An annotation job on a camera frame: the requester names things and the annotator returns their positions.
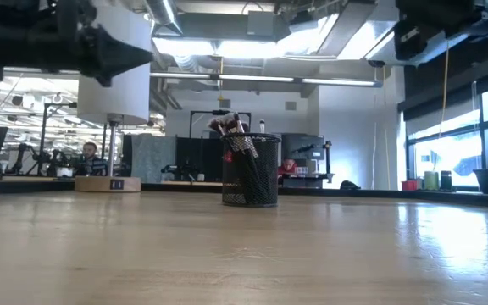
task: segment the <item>ceiling light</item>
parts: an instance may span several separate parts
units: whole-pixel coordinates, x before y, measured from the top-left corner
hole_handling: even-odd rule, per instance
[[[384,48],[387,43],[395,38],[395,32],[392,31],[391,33],[387,34],[380,43],[378,43],[368,54],[366,54],[366,59],[371,59],[375,54],[377,54],[382,48]]]
[[[392,29],[395,23],[394,21],[367,21],[353,35],[336,59],[359,60],[364,58],[380,42],[381,38]]]
[[[302,79],[304,84],[334,85],[334,86],[379,86],[380,83],[371,80],[333,80],[333,79]]]
[[[253,81],[275,81],[293,82],[292,77],[261,76],[261,75],[219,75],[221,80],[253,80]]]
[[[190,79],[190,80],[209,80],[210,75],[199,73],[171,73],[171,72],[152,72],[151,77]]]
[[[225,58],[275,58],[283,55],[276,42],[224,41],[216,54]]]
[[[41,131],[41,126],[23,126],[23,125],[4,125],[0,124],[0,127],[8,127],[10,130],[28,130],[28,131]],[[47,132],[61,132],[61,131],[75,131],[77,133],[83,133],[87,135],[102,135],[103,129],[97,128],[86,128],[86,127],[64,127],[64,126],[47,126]],[[135,133],[153,133],[159,131],[158,128],[148,128],[148,129],[134,129],[134,130],[127,130],[123,129],[123,132],[135,132]]]
[[[314,28],[303,28],[293,31],[289,36],[279,40],[276,43],[280,54],[305,54],[310,52],[310,46],[313,45],[321,34],[325,22],[329,17],[324,17],[315,22]]]
[[[340,14],[332,14],[329,17],[324,17],[328,18],[326,22],[321,22],[321,20],[323,19],[319,20],[318,25],[321,30],[319,30],[319,34],[313,40],[312,45],[308,48],[308,54],[319,52],[319,49],[321,48],[321,46],[323,46],[323,43],[325,42],[325,39],[327,39],[327,36],[332,31],[332,28],[335,26],[338,17],[340,17]]]
[[[173,56],[213,55],[212,43],[201,40],[153,38],[160,53]]]

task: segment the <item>white lampshade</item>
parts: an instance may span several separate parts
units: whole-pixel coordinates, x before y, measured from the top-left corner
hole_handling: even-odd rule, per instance
[[[152,48],[150,23],[140,14],[124,8],[97,7],[94,25],[101,24],[114,38],[150,51]],[[104,124],[114,115],[122,115],[123,125],[146,124],[149,113],[150,64],[131,69],[112,79],[112,86],[104,88],[92,78],[80,77],[78,117]]]

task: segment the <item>ceiling duct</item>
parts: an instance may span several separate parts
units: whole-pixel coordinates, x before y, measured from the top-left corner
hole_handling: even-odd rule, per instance
[[[173,0],[146,0],[146,4],[149,13],[152,14],[153,21],[157,25],[162,25],[177,34],[182,34],[176,20],[178,8]]]
[[[178,16],[178,25],[186,33],[187,40],[277,42],[291,34],[283,17],[270,12],[249,15],[185,13]],[[161,28],[155,36],[174,38],[175,34]]]
[[[195,56],[174,56],[175,62],[182,71],[199,73],[199,63]]]
[[[338,56],[375,8],[375,1],[349,1],[321,45],[318,55]]]

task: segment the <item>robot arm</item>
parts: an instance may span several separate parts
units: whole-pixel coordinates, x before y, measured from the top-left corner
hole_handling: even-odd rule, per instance
[[[412,61],[422,53],[432,57],[469,39],[477,42],[488,38],[488,0],[396,0],[403,18],[395,25],[396,58]]]
[[[0,0],[0,80],[3,68],[51,73],[78,70],[110,86],[114,76],[152,61],[152,54],[94,27],[91,0]]]

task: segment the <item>brush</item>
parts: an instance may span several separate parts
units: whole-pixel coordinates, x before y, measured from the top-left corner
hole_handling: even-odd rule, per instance
[[[223,136],[225,134],[225,132],[224,132],[224,129],[220,126],[220,123],[221,123],[221,121],[218,118],[213,118],[208,122],[207,126],[211,130],[214,130]]]
[[[228,113],[220,118],[221,122],[224,123],[224,126],[227,129],[228,133],[240,132],[238,130],[238,125],[235,121],[235,115],[238,116],[238,113]]]

